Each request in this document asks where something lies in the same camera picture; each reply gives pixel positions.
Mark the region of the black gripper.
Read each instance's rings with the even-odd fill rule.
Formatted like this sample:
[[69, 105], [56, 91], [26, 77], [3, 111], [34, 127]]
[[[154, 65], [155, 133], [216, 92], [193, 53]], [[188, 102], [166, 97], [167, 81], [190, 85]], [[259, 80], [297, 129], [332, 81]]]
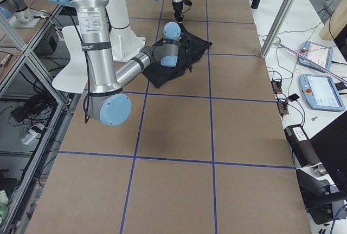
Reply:
[[172, 2], [175, 19], [183, 19], [184, 18], [183, 5], [184, 5], [184, 1]]

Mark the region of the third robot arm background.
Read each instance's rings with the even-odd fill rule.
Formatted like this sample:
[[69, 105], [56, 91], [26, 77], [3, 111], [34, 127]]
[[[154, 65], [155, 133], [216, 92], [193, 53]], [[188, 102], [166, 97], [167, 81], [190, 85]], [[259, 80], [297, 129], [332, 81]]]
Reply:
[[1, 14], [14, 28], [33, 29], [40, 20], [34, 17], [24, 0], [1, 0]]

